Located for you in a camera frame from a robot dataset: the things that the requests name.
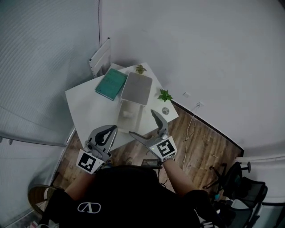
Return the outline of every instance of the wooden floor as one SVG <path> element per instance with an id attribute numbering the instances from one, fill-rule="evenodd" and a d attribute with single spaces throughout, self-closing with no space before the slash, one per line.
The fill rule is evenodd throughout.
<path id="1" fill-rule="evenodd" d="M 182 109 L 174 107 L 179 117 L 169 123 L 169 132 L 178 149 L 175 160 L 182 168 L 185 156 L 186 130 L 192 116 Z M 240 156 L 241 151 L 238 147 L 195 118 L 188 130 L 188 136 L 190 138 L 186 141 L 187 153 L 184 170 L 199 189 L 216 179 L 214 172 L 209 170 L 210 166 L 218 168 L 221 172 L 220 165 L 222 163 L 228 163 L 228 167 L 230 167 L 234 159 Z M 81 143 L 76 133 L 58 168 L 59 174 L 53 183 L 54 186 L 67 188 L 82 171 L 75 166 L 79 149 L 81 149 Z M 111 153 L 113 155 L 112 162 L 115 166 L 124 164 L 129 157 L 134 159 L 134 165 L 141 165 L 143 159 L 155 158 L 151 153 L 147 153 L 147 149 L 137 141 L 132 141 Z M 159 180 L 161 183 L 167 180 L 167 175 L 163 169 L 160 172 Z M 169 181 L 165 185 L 168 189 L 173 190 Z"/>

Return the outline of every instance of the person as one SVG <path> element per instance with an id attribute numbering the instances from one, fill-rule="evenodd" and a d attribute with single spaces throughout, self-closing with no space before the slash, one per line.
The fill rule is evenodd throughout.
<path id="1" fill-rule="evenodd" d="M 175 193 L 159 183 L 153 169 L 131 164 L 101 169 L 94 175 L 81 173 L 65 191 L 54 192 L 41 224 L 51 219 L 59 227 L 186 224 L 198 228 L 198 214 L 225 227 L 207 192 L 196 189 L 173 159 L 163 162 L 163 167 Z"/>

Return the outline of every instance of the potted plant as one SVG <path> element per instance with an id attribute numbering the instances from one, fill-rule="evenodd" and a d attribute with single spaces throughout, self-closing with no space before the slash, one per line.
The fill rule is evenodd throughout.
<path id="1" fill-rule="evenodd" d="M 141 64 L 138 64 L 138 66 L 135 68 L 136 72 L 139 74 L 143 74 L 143 72 L 147 71 Z"/>
<path id="2" fill-rule="evenodd" d="M 172 96 L 168 93 L 168 90 L 160 89 L 160 93 L 161 94 L 158 99 L 162 99 L 164 102 L 172 99 Z"/>

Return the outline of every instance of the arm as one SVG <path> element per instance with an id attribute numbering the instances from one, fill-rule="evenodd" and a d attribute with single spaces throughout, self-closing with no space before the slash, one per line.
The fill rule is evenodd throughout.
<path id="1" fill-rule="evenodd" d="M 196 209 L 196 212 L 200 217 L 206 221 L 211 221 L 219 228 L 226 227 L 212 206 L 208 193 L 204 190 L 197 190 L 193 182 L 187 177 L 184 171 L 174 160 L 166 160 L 163 163 L 163 166 L 174 191 L 178 195 L 184 196 L 188 192 L 191 192 L 187 194 L 189 206 Z"/>
<path id="2" fill-rule="evenodd" d="M 188 192 L 197 189 L 193 182 L 187 177 L 179 165 L 172 159 L 168 159 L 163 163 L 166 174 L 173 186 L 174 191 L 184 196 Z"/>
<path id="3" fill-rule="evenodd" d="M 88 187 L 95 180 L 95 174 L 82 172 L 65 190 L 73 200 L 81 199 Z"/>

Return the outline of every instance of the book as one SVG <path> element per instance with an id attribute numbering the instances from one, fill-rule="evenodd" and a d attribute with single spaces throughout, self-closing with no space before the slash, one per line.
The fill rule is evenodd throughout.
<path id="1" fill-rule="evenodd" d="M 100 81 L 95 91 L 113 101 L 125 84 L 127 77 L 128 76 L 124 73 L 110 69 Z"/>

